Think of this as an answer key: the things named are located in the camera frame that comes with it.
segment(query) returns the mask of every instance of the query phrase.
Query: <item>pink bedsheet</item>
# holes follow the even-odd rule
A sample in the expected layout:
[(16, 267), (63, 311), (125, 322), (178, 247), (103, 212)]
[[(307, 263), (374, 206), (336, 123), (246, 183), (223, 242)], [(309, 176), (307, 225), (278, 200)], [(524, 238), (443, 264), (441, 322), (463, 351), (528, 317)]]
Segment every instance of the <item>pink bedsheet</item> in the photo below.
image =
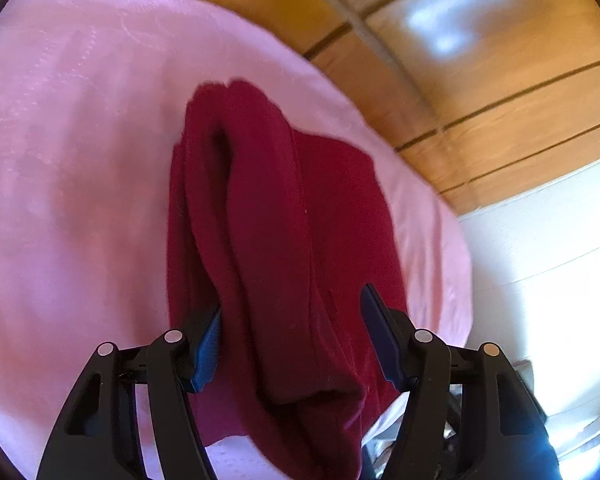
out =
[[(411, 319), (464, 344), (470, 260), (454, 215), (317, 69), (199, 0), (11, 0), (0, 15), (0, 444), (26, 478), (98, 343), (147, 344), (168, 328), (171, 149), (195, 87), (237, 76), (295, 127), (370, 154)], [(144, 401), (141, 412), (150, 440)], [(230, 439), (210, 454), (228, 480), (257, 452)], [(280, 478), (259, 460), (247, 478)]]

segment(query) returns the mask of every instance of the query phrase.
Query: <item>folded fabric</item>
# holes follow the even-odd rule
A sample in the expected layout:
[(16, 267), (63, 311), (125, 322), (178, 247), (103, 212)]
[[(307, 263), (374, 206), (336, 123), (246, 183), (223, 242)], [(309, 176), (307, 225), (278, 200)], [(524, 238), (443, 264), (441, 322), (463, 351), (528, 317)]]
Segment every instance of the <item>folded fabric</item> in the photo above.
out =
[(406, 311), (371, 158), (293, 129), (245, 81), (201, 86), (173, 153), (167, 279), (172, 324), (215, 291), (222, 305), (216, 378), (192, 400), (205, 445), (248, 434), (295, 480), (356, 480), (397, 397), (362, 286)]

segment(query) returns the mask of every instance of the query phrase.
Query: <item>white wall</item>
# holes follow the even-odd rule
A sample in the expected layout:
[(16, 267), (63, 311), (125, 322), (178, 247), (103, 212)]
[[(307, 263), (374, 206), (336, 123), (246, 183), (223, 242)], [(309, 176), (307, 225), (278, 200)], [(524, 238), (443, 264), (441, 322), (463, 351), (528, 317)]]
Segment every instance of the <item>white wall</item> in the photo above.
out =
[(600, 413), (600, 160), (461, 219), (474, 258), (468, 346), (531, 359), (552, 421)]

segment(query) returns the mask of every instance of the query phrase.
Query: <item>fabric fold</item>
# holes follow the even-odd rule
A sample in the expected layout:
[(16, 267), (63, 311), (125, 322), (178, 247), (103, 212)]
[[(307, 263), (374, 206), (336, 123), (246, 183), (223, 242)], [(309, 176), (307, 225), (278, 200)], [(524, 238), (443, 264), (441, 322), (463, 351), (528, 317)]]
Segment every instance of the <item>fabric fold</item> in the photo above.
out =
[(247, 434), (291, 478), (356, 480), (397, 397), (360, 316), (368, 282), (406, 311), (370, 157), (293, 129), (246, 81), (200, 86), (173, 153), (168, 294), (173, 324), (222, 304), (218, 371), (192, 398), (205, 445)]

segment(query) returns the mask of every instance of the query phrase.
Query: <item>wooden floor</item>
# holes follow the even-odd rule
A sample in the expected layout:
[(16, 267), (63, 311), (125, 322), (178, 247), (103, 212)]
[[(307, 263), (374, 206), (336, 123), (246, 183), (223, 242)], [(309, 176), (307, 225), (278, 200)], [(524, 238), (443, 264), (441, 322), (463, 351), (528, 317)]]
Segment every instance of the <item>wooden floor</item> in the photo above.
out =
[(595, 0), (209, 0), (316, 66), (459, 213), (600, 158)]

